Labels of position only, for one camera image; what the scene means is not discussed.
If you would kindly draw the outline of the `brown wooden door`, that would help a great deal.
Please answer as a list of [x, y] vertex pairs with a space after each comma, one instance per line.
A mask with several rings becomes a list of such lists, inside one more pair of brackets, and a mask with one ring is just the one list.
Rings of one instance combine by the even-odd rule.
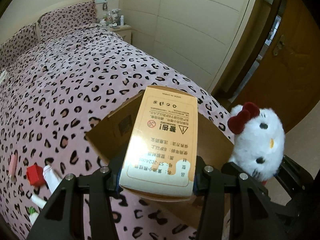
[[287, 0], [266, 53], [231, 106], [271, 108], [285, 132], [319, 102], [319, 27], [302, 0]]

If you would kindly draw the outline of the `brown cardboard box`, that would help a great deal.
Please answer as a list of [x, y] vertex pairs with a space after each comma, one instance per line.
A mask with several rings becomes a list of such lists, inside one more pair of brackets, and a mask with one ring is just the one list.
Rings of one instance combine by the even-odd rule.
[[[144, 91], [127, 100], [116, 110], [105, 116], [86, 134], [87, 140], [101, 159], [110, 162], [120, 158], [120, 166], [115, 170], [118, 175], [118, 184]], [[206, 165], [221, 168], [231, 155], [233, 148], [233, 143], [230, 141], [230, 132], [224, 128], [221, 122], [213, 122], [211, 117], [206, 117], [198, 106], [197, 108], [196, 157], [201, 157]], [[130, 190], [124, 190], [142, 198], [156, 201], [192, 227], [197, 227], [199, 224], [203, 202], [202, 198], [194, 193], [189, 199], [166, 201], [163, 198], [151, 198]]]

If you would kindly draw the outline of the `white wardrobe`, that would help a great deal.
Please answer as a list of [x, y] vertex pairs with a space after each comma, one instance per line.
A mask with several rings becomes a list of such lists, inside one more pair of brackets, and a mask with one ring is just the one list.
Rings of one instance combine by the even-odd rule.
[[132, 44], [211, 92], [255, 0], [120, 0]]

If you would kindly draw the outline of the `beige bedside table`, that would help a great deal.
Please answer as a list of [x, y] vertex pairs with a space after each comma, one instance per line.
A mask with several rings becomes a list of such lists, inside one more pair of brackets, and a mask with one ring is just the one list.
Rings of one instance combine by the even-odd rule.
[[122, 39], [131, 44], [132, 40], [132, 27], [130, 25], [119, 25], [114, 27], [108, 27], [109, 31], [117, 33]]

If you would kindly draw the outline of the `right leopard print pillow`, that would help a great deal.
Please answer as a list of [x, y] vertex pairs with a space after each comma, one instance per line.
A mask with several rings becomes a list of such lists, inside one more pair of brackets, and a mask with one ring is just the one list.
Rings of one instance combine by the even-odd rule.
[[95, 3], [81, 2], [43, 14], [39, 20], [40, 40], [44, 41], [68, 29], [96, 22]]

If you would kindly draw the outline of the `pink pen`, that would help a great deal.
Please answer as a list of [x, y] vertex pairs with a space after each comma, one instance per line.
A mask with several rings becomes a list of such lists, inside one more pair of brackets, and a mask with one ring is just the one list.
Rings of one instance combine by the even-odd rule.
[[9, 180], [14, 181], [15, 178], [15, 172], [16, 172], [16, 167], [17, 167], [17, 154], [12, 154], [11, 159], [10, 159], [10, 164], [9, 164]]

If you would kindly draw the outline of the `left leopard print pillow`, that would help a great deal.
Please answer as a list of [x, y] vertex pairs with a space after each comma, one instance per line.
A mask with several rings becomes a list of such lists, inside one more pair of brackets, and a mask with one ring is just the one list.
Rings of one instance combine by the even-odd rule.
[[38, 43], [36, 23], [22, 27], [1, 44], [1, 69], [13, 64], [16, 59]]

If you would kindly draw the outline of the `yellow printed paper box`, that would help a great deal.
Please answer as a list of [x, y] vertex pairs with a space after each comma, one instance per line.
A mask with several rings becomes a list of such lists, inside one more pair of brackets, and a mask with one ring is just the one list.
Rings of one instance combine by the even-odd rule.
[[197, 156], [197, 98], [162, 86], [145, 89], [119, 185], [166, 201], [193, 194]]

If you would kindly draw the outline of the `bottles on bedside table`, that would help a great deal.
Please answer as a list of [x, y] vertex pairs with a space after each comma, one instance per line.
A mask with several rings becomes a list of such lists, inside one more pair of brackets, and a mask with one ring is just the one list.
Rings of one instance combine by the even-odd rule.
[[103, 18], [99, 20], [99, 24], [104, 27], [124, 26], [124, 16], [121, 14], [121, 9], [107, 11]]

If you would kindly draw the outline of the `red small box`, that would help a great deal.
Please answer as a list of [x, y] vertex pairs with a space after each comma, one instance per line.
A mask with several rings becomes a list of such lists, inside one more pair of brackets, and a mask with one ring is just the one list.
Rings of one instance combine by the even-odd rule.
[[26, 176], [31, 186], [41, 187], [46, 183], [43, 177], [43, 168], [37, 164], [27, 167]]

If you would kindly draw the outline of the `leopard print pillow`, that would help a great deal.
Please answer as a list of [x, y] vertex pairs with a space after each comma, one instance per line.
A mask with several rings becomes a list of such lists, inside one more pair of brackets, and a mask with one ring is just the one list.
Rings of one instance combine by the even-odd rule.
[[38, 43], [36, 23], [22, 27], [1, 44], [1, 69], [13, 64], [16, 59]]
[[40, 40], [44, 41], [68, 29], [96, 22], [95, 3], [81, 2], [43, 14], [39, 20]]

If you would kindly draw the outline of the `white cream tube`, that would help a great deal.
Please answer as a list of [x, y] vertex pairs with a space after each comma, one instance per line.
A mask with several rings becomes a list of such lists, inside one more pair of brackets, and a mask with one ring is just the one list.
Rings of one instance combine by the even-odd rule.
[[55, 172], [55, 170], [50, 166], [46, 165], [43, 168], [43, 178], [46, 181], [49, 191], [54, 193], [57, 187], [60, 185], [62, 179], [61, 177]]

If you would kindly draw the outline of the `white kitty plush toy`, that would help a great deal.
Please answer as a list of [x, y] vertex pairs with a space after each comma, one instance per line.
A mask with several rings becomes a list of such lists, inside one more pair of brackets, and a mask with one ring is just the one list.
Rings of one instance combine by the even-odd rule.
[[232, 108], [227, 125], [234, 134], [229, 161], [262, 183], [274, 177], [285, 145], [283, 125], [274, 110], [259, 108], [252, 102], [237, 105]]

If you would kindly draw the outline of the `pink leopard print blanket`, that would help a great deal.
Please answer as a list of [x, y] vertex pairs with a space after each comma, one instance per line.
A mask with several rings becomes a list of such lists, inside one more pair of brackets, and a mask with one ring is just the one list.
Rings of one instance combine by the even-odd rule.
[[51, 165], [61, 176], [95, 171], [103, 162], [86, 133], [147, 86], [195, 96], [200, 111], [228, 129], [228, 112], [192, 79], [96, 24], [39, 42], [1, 71], [1, 216], [18, 239], [31, 229], [31, 197], [50, 196], [46, 186], [29, 184], [27, 167]]

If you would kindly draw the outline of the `wall power socket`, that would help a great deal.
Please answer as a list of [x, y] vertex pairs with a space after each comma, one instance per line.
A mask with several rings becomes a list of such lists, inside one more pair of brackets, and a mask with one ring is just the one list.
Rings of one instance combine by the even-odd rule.
[[96, 4], [103, 4], [103, 3], [107, 3], [108, 0], [95, 0]]

